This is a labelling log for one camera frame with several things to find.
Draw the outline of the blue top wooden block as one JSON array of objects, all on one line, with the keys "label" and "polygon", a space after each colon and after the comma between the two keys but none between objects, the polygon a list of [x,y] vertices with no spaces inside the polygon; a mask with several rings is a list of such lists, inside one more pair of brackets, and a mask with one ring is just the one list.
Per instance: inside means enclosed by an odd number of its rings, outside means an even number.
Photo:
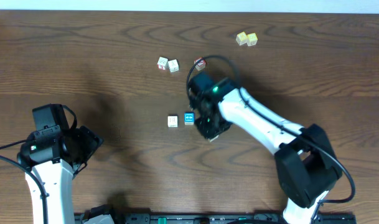
[{"label": "blue top wooden block", "polygon": [[193,112],[184,113],[184,124],[193,125],[195,123],[195,114]]}]

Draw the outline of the white block letter B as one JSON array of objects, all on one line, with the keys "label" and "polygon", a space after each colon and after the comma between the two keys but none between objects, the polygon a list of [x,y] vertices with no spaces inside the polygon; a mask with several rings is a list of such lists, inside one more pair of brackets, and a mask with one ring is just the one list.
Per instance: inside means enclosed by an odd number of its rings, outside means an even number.
[{"label": "white block letter B", "polygon": [[167,117],[167,126],[169,128],[176,128],[178,127],[178,121],[179,121],[178,116],[170,115]]}]

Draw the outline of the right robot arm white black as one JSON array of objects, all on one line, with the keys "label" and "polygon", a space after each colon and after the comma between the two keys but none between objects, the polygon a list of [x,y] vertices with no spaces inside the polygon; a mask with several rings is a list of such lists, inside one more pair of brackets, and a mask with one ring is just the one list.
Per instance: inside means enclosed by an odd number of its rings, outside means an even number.
[{"label": "right robot arm white black", "polygon": [[201,135],[213,141],[235,124],[253,136],[274,156],[279,184],[288,197],[286,223],[312,223],[342,176],[324,130],[278,116],[228,78],[219,83],[191,80],[187,89],[190,106],[200,114],[195,125]]}]

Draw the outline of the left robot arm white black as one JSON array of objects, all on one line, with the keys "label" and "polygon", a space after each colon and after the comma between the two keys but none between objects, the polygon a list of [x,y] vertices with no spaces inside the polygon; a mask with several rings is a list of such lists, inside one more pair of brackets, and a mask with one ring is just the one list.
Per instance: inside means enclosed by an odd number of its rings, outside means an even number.
[{"label": "left robot arm white black", "polygon": [[85,126],[56,125],[29,135],[17,158],[26,171],[34,223],[75,222],[72,181],[103,142]]}]

